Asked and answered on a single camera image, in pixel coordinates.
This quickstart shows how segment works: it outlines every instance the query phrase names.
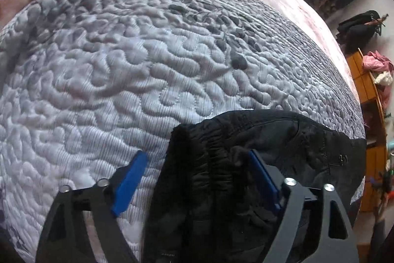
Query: black cloth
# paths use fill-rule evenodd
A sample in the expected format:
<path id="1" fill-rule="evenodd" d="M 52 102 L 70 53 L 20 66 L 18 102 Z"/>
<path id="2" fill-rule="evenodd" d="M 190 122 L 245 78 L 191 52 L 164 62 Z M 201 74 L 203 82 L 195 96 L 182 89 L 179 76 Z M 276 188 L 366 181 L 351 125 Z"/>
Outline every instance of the black cloth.
<path id="1" fill-rule="evenodd" d="M 221 114 L 172 133 L 145 225 L 143 263 L 255 262 L 275 217 L 247 170 L 255 149 L 303 186 L 336 187 L 345 208 L 365 173 L 366 141 L 297 113 Z M 300 258 L 304 213 L 291 256 Z"/>
<path id="2" fill-rule="evenodd" d="M 368 253 L 368 262 L 374 263 L 376 254 L 379 248 L 382 246 L 383 242 L 385 241 L 385 220 L 380 221 L 375 224 L 374 232 L 371 238 L 371 247 Z"/>
<path id="3" fill-rule="evenodd" d="M 380 26 L 365 25 L 378 18 L 380 18 L 378 12 L 369 10 L 339 24 L 337 42 L 341 45 L 345 44 L 346 54 L 355 53 L 358 48 L 363 50 L 375 33 L 381 34 Z"/>

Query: bolt head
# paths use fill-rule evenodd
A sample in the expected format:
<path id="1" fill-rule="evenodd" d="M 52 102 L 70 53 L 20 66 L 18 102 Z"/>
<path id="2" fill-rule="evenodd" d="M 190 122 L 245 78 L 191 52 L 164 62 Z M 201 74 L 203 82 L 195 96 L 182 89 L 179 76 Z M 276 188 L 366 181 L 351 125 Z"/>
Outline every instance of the bolt head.
<path id="1" fill-rule="evenodd" d="M 287 177 L 284 179 L 284 183 L 288 186 L 294 186 L 297 184 L 297 181 L 294 178 Z"/>
<path id="2" fill-rule="evenodd" d="M 69 191 L 71 191 L 71 187 L 69 185 L 63 185 L 59 188 L 60 193 L 67 193 Z"/>
<path id="3" fill-rule="evenodd" d="M 324 189 L 329 192 L 335 191 L 335 187 L 332 184 L 325 184 Z"/>
<path id="4" fill-rule="evenodd" d="M 106 178 L 102 178 L 101 180 L 99 180 L 97 182 L 97 185 L 100 187 L 106 187 L 106 186 L 110 185 L 110 181 L 107 180 Z"/>

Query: wooden cabinet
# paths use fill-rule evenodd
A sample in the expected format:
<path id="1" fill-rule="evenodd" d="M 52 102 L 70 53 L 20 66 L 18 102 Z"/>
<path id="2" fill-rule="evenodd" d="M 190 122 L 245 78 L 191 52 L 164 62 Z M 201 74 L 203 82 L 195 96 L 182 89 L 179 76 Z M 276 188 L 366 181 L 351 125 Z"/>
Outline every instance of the wooden cabinet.
<path id="1" fill-rule="evenodd" d="M 362 53 L 358 51 L 346 58 L 350 72 L 360 98 L 361 109 L 366 126 L 366 183 L 361 201 L 361 211 L 373 211 L 377 198 L 372 189 L 370 178 L 380 180 L 379 173 L 383 173 L 387 160 L 387 141 L 384 113 L 380 103 L 378 91 L 371 73 L 362 67 Z"/>

